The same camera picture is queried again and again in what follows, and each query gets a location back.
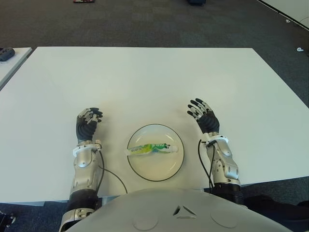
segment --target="gray carpet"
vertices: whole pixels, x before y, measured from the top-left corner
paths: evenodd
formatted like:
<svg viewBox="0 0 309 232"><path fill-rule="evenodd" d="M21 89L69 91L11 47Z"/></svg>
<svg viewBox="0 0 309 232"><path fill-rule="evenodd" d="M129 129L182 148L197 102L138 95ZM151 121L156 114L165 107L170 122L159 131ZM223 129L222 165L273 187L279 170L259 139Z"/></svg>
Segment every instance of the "gray carpet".
<svg viewBox="0 0 309 232"><path fill-rule="evenodd" d="M186 0L6 0L1 9L1 47L252 47L309 106L309 33L256 0L209 0L202 7ZM296 52L299 46L307 52ZM304 177L243 192L297 204L309 199L308 187ZM0 210L18 216L8 231L55 232L65 204L0 204Z"/></svg>

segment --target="silver arm casing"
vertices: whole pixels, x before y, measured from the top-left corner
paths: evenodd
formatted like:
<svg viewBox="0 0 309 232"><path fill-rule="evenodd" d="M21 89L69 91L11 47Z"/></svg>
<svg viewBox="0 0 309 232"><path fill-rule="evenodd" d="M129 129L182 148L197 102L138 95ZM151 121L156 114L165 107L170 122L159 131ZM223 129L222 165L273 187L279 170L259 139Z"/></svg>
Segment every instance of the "silver arm casing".
<svg viewBox="0 0 309 232"><path fill-rule="evenodd" d="M213 183L236 184L240 186L239 169L233 160L232 152L227 145L227 139L218 133L209 133L210 138L216 138L213 143L206 145L207 155L212 161Z"/></svg>
<svg viewBox="0 0 309 232"><path fill-rule="evenodd" d="M101 148L100 140L96 140L95 143L87 140L79 142L73 150L75 176L70 191L68 209L62 217L59 232L65 231L70 223L80 221L95 211L93 207L94 201L87 202L87 200L89 197L92 199L97 197L96 192L100 174L103 172L103 170L99 169L101 160L97 155L97 151L100 151Z"/></svg>
<svg viewBox="0 0 309 232"><path fill-rule="evenodd" d="M97 190L100 169L100 159L96 151L101 150L100 140L93 143L90 140L80 142L73 150L75 177L71 188L71 194L81 189Z"/></svg>

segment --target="black cable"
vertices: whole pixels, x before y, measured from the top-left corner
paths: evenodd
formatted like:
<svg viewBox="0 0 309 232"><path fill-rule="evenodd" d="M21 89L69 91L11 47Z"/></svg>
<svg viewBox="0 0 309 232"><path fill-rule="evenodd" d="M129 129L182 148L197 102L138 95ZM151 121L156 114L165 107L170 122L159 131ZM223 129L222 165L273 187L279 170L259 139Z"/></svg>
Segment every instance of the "black cable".
<svg viewBox="0 0 309 232"><path fill-rule="evenodd" d="M211 189L211 187L213 187L213 183L211 181L211 176L209 175L209 173L207 172L207 170L204 166L204 163L202 161L201 154L200 154L200 151L199 151L199 146L200 146L201 142L202 142L202 140L200 139L199 142L198 142L198 146L197 146L198 157L199 157L199 161L201 162L201 164L203 166L204 171L206 172L206 175L207 175L208 180L209 180L209 188Z"/></svg>
<svg viewBox="0 0 309 232"><path fill-rule="evenodd" d="M98 183L98 187L97 187L97 191L96 191L97 194L98 194L98 190L100 189L100 186L101 186L101 183L102 183L102 180L103 180L103 176L104 176L104 170L105 170L105 169L104 169L105 166L104 166L104 159L103 159L102 152L99 151L99 153L100 153L101 160L102 160L102 167L100 167L100 168L102 169L102 175L101 175L100 182Z"/></svg>
<svg viewBox="0 0 309 232"><path fill-rule="evenodd" d="M213 153L212 153L212 159L211 159L211 170L210 170L210 174L211 174L211 171L212 171L213 158L214 158L214 149L215 149L214 144L212 144L212 147L213 147Z"/></svg>
<svg viewBox="0 0 309 232"><path fill-rule="evenodd" d="M116 176L116 177L118 178L118 180L120 180L121 184L124 186L125 191L126 191L126 193L127 193L126 186L125 186L125 184L123 183L123 181L120 179L120 177L117 176L115 173L113 173L112 171L110 171L110 170L108 170L108 169L104 169L104 170L107 171L108 173L113 174L114 176Z"/></svg>

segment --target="white desk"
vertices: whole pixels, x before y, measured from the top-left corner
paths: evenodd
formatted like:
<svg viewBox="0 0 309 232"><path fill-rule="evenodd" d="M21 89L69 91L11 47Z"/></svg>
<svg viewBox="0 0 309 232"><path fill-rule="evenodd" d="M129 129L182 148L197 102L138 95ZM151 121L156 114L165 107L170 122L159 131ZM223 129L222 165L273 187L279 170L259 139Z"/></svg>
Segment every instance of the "white desk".
<svg viewBox="0 0 309 232"><path fill-rule="evenodd" d="M14 72L25 62L31 47L14 48L15 55L7 61L0 62L0 90L14 75Z"/></svg>
<svg viewBox="0 0 309 232"><path fill-rule="evenodd" d="M207 187L201 132L186 113L195 97L219 118L242 184L309 175L309 109L250 48L39 47L0 92L0 170L10 175L0 202L68 199L76 116L93 106L104 112L94 139L106 168L129 192ZM184 142L183 166L163 182L137 176L123 153L132 133L152 123ZM106 173L99 194L123 193Z"/></svg>

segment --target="plate rim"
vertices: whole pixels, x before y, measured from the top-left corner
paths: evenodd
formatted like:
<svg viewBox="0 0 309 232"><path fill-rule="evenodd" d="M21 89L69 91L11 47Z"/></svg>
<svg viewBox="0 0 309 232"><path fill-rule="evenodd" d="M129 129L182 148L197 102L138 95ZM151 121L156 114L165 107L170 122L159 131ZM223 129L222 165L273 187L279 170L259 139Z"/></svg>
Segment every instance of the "plate rim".
<svg viewBox="0 0 309 232"><path fill-rule="evenodd" d="M171 129L173 132L175 132L175 134L178 136L178 138L180 139L180 141L181 141L181 143L182 143L182 145L183 145L183 141L182 141L181 137L180 137L179 134L178 134L176 131L174 131L171 127L168 127L168 126L166 126L166 125L159 124L159 123L152 123L152 124L148 124L148 125L145 125L145 126L139 128L139 129L137 129L137 130L131 135L131 137L130 137L128 143L127 143L126 148L127 148L127 149L129 148L129 143L131 142L131 139L132 139L132 137L135 135L136 132L138 132L140 129L142 129L142 128L144 128L144 127L148 127L148 126L151 126L151 125L160 125L160 126L167 127L167 128L169 128L169 129ZM150 180L150 179L147 179L147 178L141 176L141 175L138 174L138 173L134 170L134 168L132 167L132 165L131 165L131 163L130 163L130 160L129 160L129 156L127 156L126 159L127 159L128 163L129 163L131 169L132 169L139 177L143 178L144 180L148 180L148 181L152 181L152 182L161 182L161 181L165 181L165 180L168 180L168 179L172 178L174 175L176 175L176 174L179 172L179 170L180 170L181 167L183 166L184 154L185 154L185 152L184 152L184 146L183 146L183 159L182 159L182 163L180 164L179 169L178 169L177 172L175 172L173 175L171 175L170 177L168 177L168 178L166 178L166 179L163 179L163 180Z"/></svg>

